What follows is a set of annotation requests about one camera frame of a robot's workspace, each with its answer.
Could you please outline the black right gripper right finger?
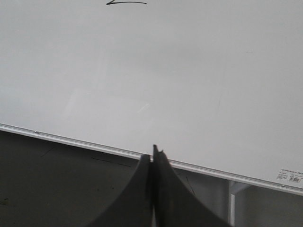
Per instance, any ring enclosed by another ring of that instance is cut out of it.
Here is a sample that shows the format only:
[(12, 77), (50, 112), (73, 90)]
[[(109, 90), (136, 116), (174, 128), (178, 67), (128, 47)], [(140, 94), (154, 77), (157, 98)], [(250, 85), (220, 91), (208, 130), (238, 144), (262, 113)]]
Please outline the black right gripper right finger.
[(158, 227), (228, 227), (178, 178), (166, 154), (153, 145), (153, 205)]

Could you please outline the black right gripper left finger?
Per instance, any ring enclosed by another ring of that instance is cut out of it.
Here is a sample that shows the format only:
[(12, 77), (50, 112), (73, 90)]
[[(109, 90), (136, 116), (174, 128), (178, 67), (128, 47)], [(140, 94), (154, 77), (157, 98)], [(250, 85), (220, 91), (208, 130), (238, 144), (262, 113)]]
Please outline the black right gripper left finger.
[(153, 172), (149, 155), (142, 155), (130, 181), (90, 227), (151, 227)]

